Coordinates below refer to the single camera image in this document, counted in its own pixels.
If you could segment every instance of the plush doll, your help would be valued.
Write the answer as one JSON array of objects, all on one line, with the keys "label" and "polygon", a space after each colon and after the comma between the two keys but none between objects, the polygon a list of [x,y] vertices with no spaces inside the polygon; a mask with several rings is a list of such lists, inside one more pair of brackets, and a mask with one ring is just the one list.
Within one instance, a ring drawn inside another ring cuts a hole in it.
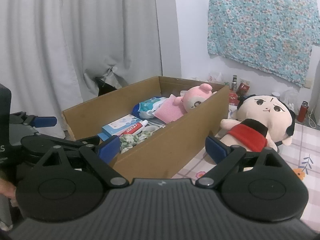
[{"label": "plush doll", "polygon": [[237,120],[220,123],[228,130],[220,140],[227,146],[236,144],[254,152],[269,146],[277,151],[275,143],[292,142],[295,113],[275,97],[252,95],[241,100],[232,117]]},{"label": "plush doll", "polygon": [[188,91],[186,91],[183,96],[177,97],[174,100],[174,103],[175,105],[178,105],[183,102],[185,110],[189,112],[191,109],[195,108],[210,96],[212,96],[214,93],[212,93],[211,90],[212,86],[206,83],[201,84],[197,87],[192,87]]}]

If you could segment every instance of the red thermos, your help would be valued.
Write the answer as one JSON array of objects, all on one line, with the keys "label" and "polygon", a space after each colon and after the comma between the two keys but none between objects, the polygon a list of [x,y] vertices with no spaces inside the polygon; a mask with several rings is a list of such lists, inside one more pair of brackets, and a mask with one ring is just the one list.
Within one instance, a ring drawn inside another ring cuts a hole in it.
[{"label": "red thermos", "polygon": [[306,117],[308,108],[309,108],[308,102],[303,101],[302,105],[300,107],[300,111],[299,111],[298,117],[297,117],[297,121],[298,122],[303,122],[304,121],[304,118]]}]

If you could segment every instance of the black device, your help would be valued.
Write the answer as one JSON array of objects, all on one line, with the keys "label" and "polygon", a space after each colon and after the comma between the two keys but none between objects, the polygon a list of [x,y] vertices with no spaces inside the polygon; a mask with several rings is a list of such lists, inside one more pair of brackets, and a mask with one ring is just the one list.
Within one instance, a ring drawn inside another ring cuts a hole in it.
[{"label": "black device", "polygon": [[17,185],[24,219],[8,234],[1,232],[4,239],[316,237],[299,219],[307,188],[268,147],[261,153],[229,147],[226,158],[193,185],[190,179],[134,179],[130,184],[98,157],[100,147],[94,144],[35,133],[23,137],[21,145],[17,155],[33,155],[35,165]]},{"label": "black device", "polygon": [[116,140],[113,136],[99,145],[100,138],[92,136],[77,141],[40,134],[35,128],[52,127],[57,124],[54,116],[39,117],[26,112],[10,114],[11,91],[0,84],[0,168],[25,163],[33,167],[52,147],[62,146],[71,164],[81,168],[78,149],[83,145],[97,146],[96,154],[108,150],[106,145]]}]

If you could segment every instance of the green floral fabric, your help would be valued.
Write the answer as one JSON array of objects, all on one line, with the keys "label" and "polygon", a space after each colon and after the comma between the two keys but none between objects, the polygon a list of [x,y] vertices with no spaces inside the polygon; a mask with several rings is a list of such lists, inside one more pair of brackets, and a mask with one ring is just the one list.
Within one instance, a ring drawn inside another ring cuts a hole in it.
[{"label": "green floral fabric", "polygon": [[320,43],[316,0],[210,0],[208,52],[300,87]]}]

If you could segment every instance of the pink cloth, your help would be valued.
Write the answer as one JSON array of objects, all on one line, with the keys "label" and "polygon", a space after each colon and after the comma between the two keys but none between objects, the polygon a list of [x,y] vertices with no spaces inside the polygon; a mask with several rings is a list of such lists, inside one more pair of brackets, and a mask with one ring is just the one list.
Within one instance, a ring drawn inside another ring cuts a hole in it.
[{"label": "pink cloth", "polygon": [[156,110],[153,115],[159,118],[165,123],[178,120],[187,111],[184,109],[183,103],[180,102],[178,105],[174,104],[176,97],[171,95],[159,108]]}]

